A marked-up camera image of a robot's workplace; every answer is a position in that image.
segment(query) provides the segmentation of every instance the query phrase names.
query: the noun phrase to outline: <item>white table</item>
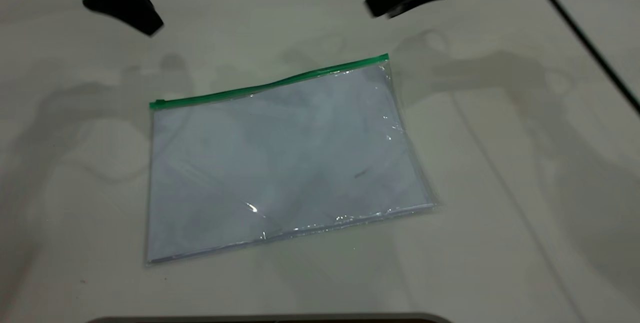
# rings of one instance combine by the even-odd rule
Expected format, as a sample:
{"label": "white table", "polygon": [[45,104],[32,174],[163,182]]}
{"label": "white table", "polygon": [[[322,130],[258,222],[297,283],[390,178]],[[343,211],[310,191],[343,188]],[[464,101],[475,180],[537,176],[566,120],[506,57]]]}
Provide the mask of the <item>white table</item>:
{"label": "white table", "polygon": [[[640,321],[640,121],[545,0],[0,0],[0,318]],[[639,0],[563,0],[640,93]],[[148,102],[389,52],[434,214],[144,266]]]}

